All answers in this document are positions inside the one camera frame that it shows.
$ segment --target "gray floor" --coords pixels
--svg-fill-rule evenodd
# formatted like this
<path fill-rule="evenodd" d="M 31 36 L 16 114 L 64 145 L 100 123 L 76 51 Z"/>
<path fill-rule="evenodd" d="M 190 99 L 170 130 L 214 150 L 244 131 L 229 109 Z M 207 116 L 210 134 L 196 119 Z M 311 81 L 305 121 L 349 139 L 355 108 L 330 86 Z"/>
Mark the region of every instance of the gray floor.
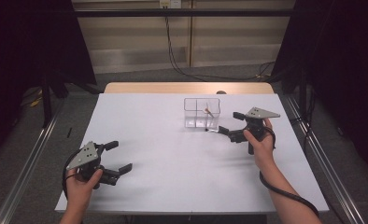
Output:
<path fill-rule="evenodd" d="M 259 74 L 260 67 L 257 66 L 220 66 L 204 68 L 182 69 L 185 73 L 203 74 L 209 76 L 230 77 L 253 77 Z M 230 81 L 224 78 L 203 77 L 207 81 Z M 192 77 L 178 74 L 173 69 L 162 71 L 145 71 L 123 74 L 98 75 L 98 85 L 96 88 L 102 90 L 111 81 L 198 81 Z M 57 223 L 62 214 L 56 213 L 54 207 L 61 194 L 61 175 L 63 165 L 71 152 L 79 147 L 83 134 L 86 131 L 92 111 L 97 102 L 97 95 L 91 95 L 75 86 L 67 85 L 70 90 L 69 96 L 64 100 L 55 99 L 52 96 L 53 108 L 63 104 L 60 115 L 50 135 L 50 139 L 45 145 L 42 154 L 35 165 L 31 178 L 23 192 L 21 199 L 16 206 L 16 210 L 9 218 L 10 223 Z M 280 83 L 274 83 L 273 88 L 279 93 L 282 104 L 287 108 L 289 118 L 293 118 L 287 105 L 287 96 L 281 93 Z M 32 97 L 23 99 L 24 102 L 32 100 Z M 13 127 L 12 132 L 7 137 L 6 142 L 0 148 L 0 207 L 7 197 L 15 180 L 21 173 L 23 165 L 40 134 L 43 123 L 42 103 L 35 107 L 24 106 L 18 123 Z M 320 101 L 316 101 L 314 111 L 313 130 L 331 161 L 336 173 L 352 196 L 355 204 L 361 212 L 365 223 L 368 223 L 368 166 L 358 156 L 356 149 L 349 139 L 341 136 L 336 131 L 337 125 L 334 119 L 325 110 Z M 298 124 L 293 125 L 298 139 L 302 144 L 304 135 Z M 337 210 L 338 216 L 349 223 L 346 213 L 337 200 L 329 181 L 323 173 L 318 161 L 312 151 L 307 148 L 307 157 L 314 171 L 315 177 L 325 194 L 326 199 Z M 324 223 L 340 223 L 339 218 L 333 212 L 320 215 Z M 280 223 L 276 214 L 268 214 L 268 223 Z M 184 217 L 180 220 L 172 220 L 167 217 L 138 217 L 136 223 L 178 223 L 188 222 Z M 85 223 L 125 223 L 125 217 L 113 215 L 88 214 L 84 218 Z M 251 223 L 250 217 L 235 216 L 225 218 L 196 217 L 193 222 L 202 223 Z"/>

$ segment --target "white wall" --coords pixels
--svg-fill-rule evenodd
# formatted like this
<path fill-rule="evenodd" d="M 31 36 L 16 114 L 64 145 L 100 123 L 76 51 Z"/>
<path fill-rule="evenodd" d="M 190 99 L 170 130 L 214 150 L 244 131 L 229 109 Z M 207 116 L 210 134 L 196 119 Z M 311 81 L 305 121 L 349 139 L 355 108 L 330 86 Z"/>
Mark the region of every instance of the white wall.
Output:
<path fill-rule="evenodd" d="M 193 8 L 292 8 L 294 0 L 182 0 Z M 159 8 L 159 1 L 73 0 L 81 8 Z M 171 67 L 164 18 L 78 18 L 95 73 Z M 169 18 L 179 66 L 274 61 L 289 18 Z"/>

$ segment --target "cable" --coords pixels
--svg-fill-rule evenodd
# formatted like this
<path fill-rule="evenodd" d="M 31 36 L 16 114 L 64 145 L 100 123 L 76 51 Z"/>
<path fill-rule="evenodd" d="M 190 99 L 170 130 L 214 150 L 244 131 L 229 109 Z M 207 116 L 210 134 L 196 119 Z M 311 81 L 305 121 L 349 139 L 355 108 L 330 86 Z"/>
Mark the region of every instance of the cable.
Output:
<path fill-rule="evenodd" d="M 286 192 L 285 190 L 283 189 L 278 189 L 272 185 L 270 185 L 264 178 L 263 178 L 263 175 L 262 173 L 260 172 L 260 180 L 261 182 L 263 183 L 264 186 L 266 186 L 269 190 L 275 192 L 275 193 L 278 193 L 282 196 L 285 196 L 287 198 L 290 198 L 296 202 L 299 202 L 299 203 L 302 203 L 304 205 L 306 205 L 308 208 L 310 208 L 314 213 L 315 215 L 318 217 L 318 209 L 315 207 L 315 205 L 313 205 L 312 203 L 310 203 L 308 200 L 298 196 L 298 195 L 295 195 L 295 194 L 292 194 L 292 193 L 289 193 L 289 192 Z"/>
<path fill-rule="evenodd" d="M 294 125 L 294 123 L 296 123 L 296 122 L 298 122 L 298 121 L 300 121 L 300 120 L 302 120 L 302 119 L 303 119 L 302 117 L 295 118 L 295 119 L 290 119 L 290 124 L 291 124 L 291 126 L 292 126 L 292 125 Z"/>
<path fill-rule="evenodd" d="M 306 140 L 310 134 L 310 132 L 312 132 L 312 117 L 313 117 L 313 111 L 315 110 L 315 105 L 316 105 L 316 94 L 315 91 L 313 90 L 313 88 L 311 89 L 310 92 L 310 98 L 309 98 L 309 106 L 306 110 L 306 117 L 305 117 L 305 121 L 307 121 L 307 129 L 306 129 L 306 133 L 305 133 L 305 137 L 304 137 L 304 143 L 303 143 L 303 152 L 306 156 Z"/>
<path fill-rule="evenodd" d="M 68 176 L 68 177 L 65 176 L 65 173 L 67 172 L 66 167 L 68 166 L 70 161 L 73 160 L 75 156 L 77 156 L 77 154 L 80 151 L 81 151 L 81 149 L 77 149 L 73 154 L 70 155 L 70 157 L 67 159 L 67 161 L 64 164 L 63 176 L 62 176 L 62 188 L 63 188 L 64 196 L 65 196 L 66 199 L 68 199 L 68 198 L 67 198 L 67 183 L 65 181 L 68 177 L 71 177 L 71 176 Z"/>
<path fill-rule="evenodd" d="M 263 72 L 265 72 L 265 70 L 269 67 L 269 65 L 271 65 L 273 63 L 275 63 L 275 62 L 263 63 L 263 64 L 260 65 L 259 74 L 258 74 L 258 76 L 260 77 L 259 82 L 261 82 L 261 80 L 262 80 Z"/>
<path fill-rule="evenodd" d="M 169 48 L 169 60 L 170 60 L 170 64 L 172 64 L 173 69 L 175 69 L 175 71 L 178 72 L 179 74 L 181 74 L 183 76 L 186 76 L 186 77 L 192 77 L 192 78 L 198 79 L 198 80 L 203 81 L 203 82 L 207 82 L 207 81 L 204 80 L 204 79 L 202 79 L 202 78 L 200 78 L 200 77 L 213 77 L 213 78 L 222 78 L 222 79 L 229 79 L 229 80 L 236 80 L 236 81 L 247 81 L 247 80 L 251 80 L 251 79 L 254 79 L 254 78 L 258 78 L 259 77 L 259 76 L 254 76 L 254 77 L 243 77 L 243 78 L 240 78 L 240 77 L 218 77 L 218 76 L 209 76 L 209 75 L 190 75 L 190 74 L 186 74 L 185 72 L 183 72 L 178 67 L 178 65 L 176 63 L 175 55 L 174 55 L 173 49 L 172 49 L 172 41 L 170 39 L 169 19 L 167 17 L 165 17 L 164 19 L 165 19 L 165 23 L 166 23 L 166 33 L 167 33 L 167 42 L 168 42 L 168 48 Z"/>

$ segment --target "electrical cord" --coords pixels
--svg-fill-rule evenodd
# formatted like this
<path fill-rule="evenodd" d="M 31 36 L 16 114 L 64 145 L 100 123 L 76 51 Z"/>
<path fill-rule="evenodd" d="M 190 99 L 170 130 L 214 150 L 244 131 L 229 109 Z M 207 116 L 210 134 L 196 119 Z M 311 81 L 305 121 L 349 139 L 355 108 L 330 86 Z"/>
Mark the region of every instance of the electrical cord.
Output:
<path fill-rule="evenodd" d="M 316 94 L 315 91 L 312 89 L 310 92 L 310 97 L 309 97 L 309 106 L 306 110 L 306 121 L 307 121 L 307 129 L 306 129 L 306 133 L 305 133 L 305 137 L 304 137 L 304 143 L 303 143 L 303 152 L 306 155 L 306 140 L 309 137 L 310 132 L 312 132 L 312 118 L 313 118 L 313 111 L 315 110 L 315 106 L 316 106 Z"/>
<path fill-rule="evenodd" d="M 170 26 L 169 26 L 169 19 L 168 17 L 165 17 L 165 23 L 166 23 L 166 33 L 167 33 L 167 41 L 168 41 L 168 48 L 169 48 L 169 60 L 170 60 L 170 64 L 172 64 L 173 69 L 178 72 L 179 74 L 186 76 L 186 77 L 192 77 L 195 79 L 198 79 L 200 81 L 203 82 L 207 82 L 206 80 L 202 79 L 201 77 L 212 77 L 212 78 L 222 78 L 222 79 L 229 79 L 229 80 L 236 80 L 236 81 L 247 81 L 247 80 L 251 80 L 251 79 L 255 79 L 255 78 L 259 78 L 260 75 L 254 76 L 254 77 L 218 77 L 218 76 L 209 76 L 209 75 L 190 75 L 190 74 L 186 74 L 185 72 L 183 72 L 179 66 L 176 63 L 176 59 L 175 59 L 175 55 L 173 53 L 173 49 L 172 49 L 172 41 L 170 39 Z"/>
<path fill-rule="evenodd" d="M 62 188 L 63 188 L 64 196 L 65 196 L 65 198 L 66 198 L 66 199 L 68 199 L 68 197 L 67 197 L 67 183 L 66 183 L 66 180 L 67 180 L 69 177 L 71 177 L 71 175 L 70 175 L 70 176 L 68 176 L 68 177 L 66 177 L 66 176 L 65 176 L 65 174 L 66 174 L 66 172 L 67 172 L 66 167 L 68 166 L 68 164 L 70 163 L 70 161 L 71 161 L 71 160 L 73 160 L 73 159 L 74 159 L 74 157 L 76 157 L 76 156 L 77 156 L 77 154 L 78 154 L 80 151 L 81 151 L 81 149 L 77 149 L 73 154 L 71 154 L 71 155 L 70 155 L 70 157 L 67 159 L 67 161 L 66 161 L 66 162 L 65 162 L 65 164 L 64 164 L 64 168 L 63 168 L 63 175 L 62 175 Z"/>
<path fill-rule="evenodd" d="M 265 70 L 266 70 L 266 69 L 267 69 L 271 64 L 273 64 L 273 63 L 275 63 L 275 62 L 263 63 L 263 64 L 261 64 L 261 65 L 260 65 L 260 67 L 259 67 L 259 74 L 258 74 L 258 76 L 260 77 L 259 82 L 261 82 L 261 81 L 262 81 L 262 74 L 263 74 L 263 72 L 265 72 Z"/>
<path fill-rule="evenodd" d="M 275 142 L 276 142 L 276 136 L 275 136 L 275 133 L 272 129 L 268 128 L 268 127 L 264 127 L 264 129 L 270 133 L 272 135 L 272 138 L 273 138 L 273 148 L 275 148 Z M 302 203 L 304 205 L 306 205 L 308 208 L 310 208 L 314 213 L 315 215 L 318 217 L 318 209 L 315 207 L 315 205 L 313 205 L 312 203 L 310 203 L 308 200 L 302 198 L 301 196 L 298 196 L 298 195 L 295 195 L 295 194 L 292 194 L 292 193 L 289 193 L 289 192 L 286 192 L 285 190 L 283 189 L 278 189 L 274 186 L 272 186 L 271 184 L 269 184 L 264 178 L 263 178 L 263 175 L 262 173 L 260 172 L 260 180 L 261 182 L 263 183 L 264 186 L 266 186 L 269 190 L 275 192 L 275 193 L 278 193 L 282 196 L 285 196 L 287 198 L 290 198 L 296 202 L 299 202 L 299 203 Z"/>

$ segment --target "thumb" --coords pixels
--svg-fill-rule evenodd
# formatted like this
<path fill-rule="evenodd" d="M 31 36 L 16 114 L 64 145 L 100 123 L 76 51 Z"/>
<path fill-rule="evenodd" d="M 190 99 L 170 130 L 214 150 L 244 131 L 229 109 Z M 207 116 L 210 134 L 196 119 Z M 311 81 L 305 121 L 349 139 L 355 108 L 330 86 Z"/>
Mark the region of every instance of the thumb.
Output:
<path fill-rule="evenodd" d="M 243 131 L 243 135 L 246 137 L 246 139 L 250 142 L 250 144 L 252 146 L 257 146 L 260 142 L 256 139 L 256 137 L 254 137 L 254 135 L 249 132 L 248 130 L 244 130 Z"/>
<path fill-rule="evenodd" d="M 99 182 L 100 178 L 102 177 L 103 170 L 98 169 L 94 174 L 92 175 L 91 179 L 89 179 L 87 185 L 90 185 L 92 188 Z"/>

